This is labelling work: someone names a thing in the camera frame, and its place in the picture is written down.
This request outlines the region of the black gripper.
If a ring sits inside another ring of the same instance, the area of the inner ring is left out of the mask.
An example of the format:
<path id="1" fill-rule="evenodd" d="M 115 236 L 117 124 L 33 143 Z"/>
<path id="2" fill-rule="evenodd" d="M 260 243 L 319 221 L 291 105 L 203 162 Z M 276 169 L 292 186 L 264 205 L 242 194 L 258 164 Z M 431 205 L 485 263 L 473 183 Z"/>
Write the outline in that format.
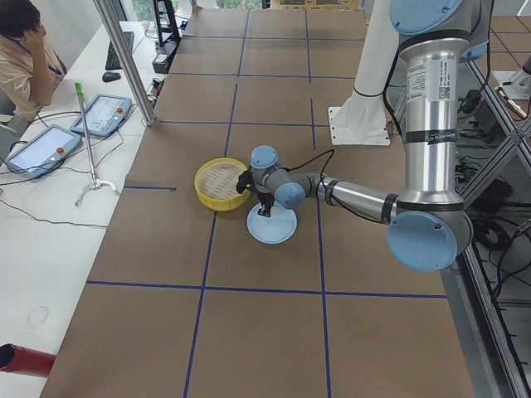
<path id="1" fill-rule="evenodd" d="M 271 193 L 258 192 L 258 199 L 261 208 L 258 210 L 260 216 L 271 217 L 271 208 L 274 205 L 274 196 Z"/>

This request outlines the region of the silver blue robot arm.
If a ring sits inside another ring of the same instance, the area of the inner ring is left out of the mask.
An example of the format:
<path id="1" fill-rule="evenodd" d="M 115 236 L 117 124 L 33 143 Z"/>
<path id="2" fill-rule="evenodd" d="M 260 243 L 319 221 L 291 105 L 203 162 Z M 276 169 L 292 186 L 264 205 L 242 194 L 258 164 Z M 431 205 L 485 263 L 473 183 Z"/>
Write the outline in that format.
<path id="1" fill-rule="evenodd" d="M 389 22 L 397 55 L 407 67 L 404 192 L 382 193 L 322 172 L 292 174 L 267 145 L 255 148 L 239 190 L 259 203 L 246 226 L 258 241 L 278 244 L 295 232 L 295 208 L 314 197 L 387 226 L 387 244 L 410 269 L 450 266 L 467 247 L 472 225 L 455 191 L 457 67 L 483 56 L 489 44 L 491 1 L 394 1 Z"/>

